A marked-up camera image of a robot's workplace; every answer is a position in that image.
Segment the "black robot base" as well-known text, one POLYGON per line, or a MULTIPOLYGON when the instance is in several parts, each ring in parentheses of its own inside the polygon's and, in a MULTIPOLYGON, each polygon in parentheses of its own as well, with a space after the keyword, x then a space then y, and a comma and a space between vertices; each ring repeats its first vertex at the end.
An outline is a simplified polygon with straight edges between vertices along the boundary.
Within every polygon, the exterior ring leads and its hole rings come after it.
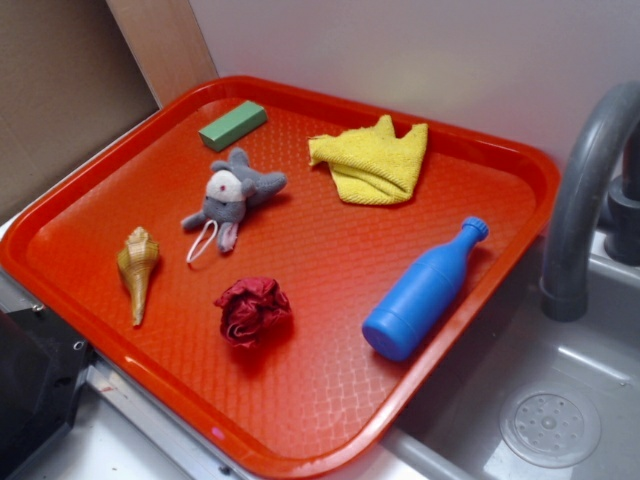
POLYGON ((46 307, 1 314, 1 477, 16 479, 75 423, 92 347, 46 307))

